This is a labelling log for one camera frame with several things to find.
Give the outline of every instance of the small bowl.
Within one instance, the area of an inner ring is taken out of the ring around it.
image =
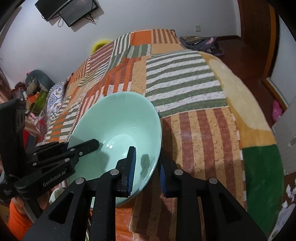
[[[123,205],[148,183],[160,154],[161,124],[152,103],[135,92],[117,92],[94,104],[79,120],[69,141],[69,147],[97,139],[97,151],[79,159],[76,172],[68,178],[86,180],[100,177],[114,169],[117,161],[126,158],[128,148],[136,148],[136,169],[133,190],[129,198],[116,198]]]

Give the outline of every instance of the screw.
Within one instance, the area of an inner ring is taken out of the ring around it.
[[[183,174],[183,171],[181,169],[177,169],[174,171],[174,173],[178,176],[181,176]]]
[[[214,178],[214,177],[211,177],[209,179],[209,182],[212,183],[212,184],[217,184],[218,183],[218,180],[216,178]]]
[[[117,169],[113,169],[113,170],[110,171],[110,174],[113,175],[113,176],[117,175],[118,173],[119,173],[119,171]]]
[[[79,177],[75,180],[76,184],[81,184],[84,182],[84,178],[83,177]]]

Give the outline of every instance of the patchwork blanket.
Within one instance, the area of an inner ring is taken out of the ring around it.
[[[173,30],[123,35],[73,74],[44,143],[68,141],[84,113],[118,91],[145,95],[161,118],[166,156],[194,177],[218,178],[270,232],[283,191],[280,155],[258,103],[225,64],[184,49]],[[176,207],[161,194],[155,171],[136,198],[116,209],[117,240],[174,240]]]

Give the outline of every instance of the pink shoe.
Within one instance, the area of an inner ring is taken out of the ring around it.
[[[272,103],[272,115],[271,115],[274,122],[277,122],[282,114],[283,114],[283,109],[281,108],[279,102],[277,100],[274,100],[274,102]]]

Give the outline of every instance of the electrical socket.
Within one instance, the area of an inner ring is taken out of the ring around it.
[[[201,30],[200,30],[200,25],[195,25],[194,26],[194,30],[196,31],[196,32],[200,32]]]

